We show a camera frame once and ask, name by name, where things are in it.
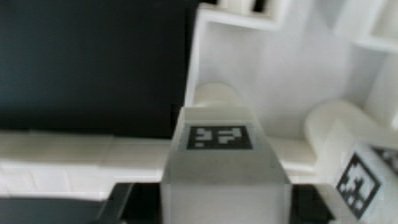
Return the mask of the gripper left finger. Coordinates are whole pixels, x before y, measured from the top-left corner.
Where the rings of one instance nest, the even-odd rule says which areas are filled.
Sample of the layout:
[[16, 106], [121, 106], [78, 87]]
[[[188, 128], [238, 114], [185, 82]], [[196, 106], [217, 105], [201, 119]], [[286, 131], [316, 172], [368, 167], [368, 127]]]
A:
[[101, 201], [0, 197], [0, 224], [162, 224], [160, 184], [119, 183]]

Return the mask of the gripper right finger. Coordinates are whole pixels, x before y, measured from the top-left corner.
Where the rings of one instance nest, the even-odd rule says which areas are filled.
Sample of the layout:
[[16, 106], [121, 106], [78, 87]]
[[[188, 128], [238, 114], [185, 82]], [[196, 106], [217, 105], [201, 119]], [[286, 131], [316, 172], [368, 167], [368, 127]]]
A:
[[295, 184], [290, 224], [329, 224], [332, 220], [334, 215], [315, 186], [309, 184]]

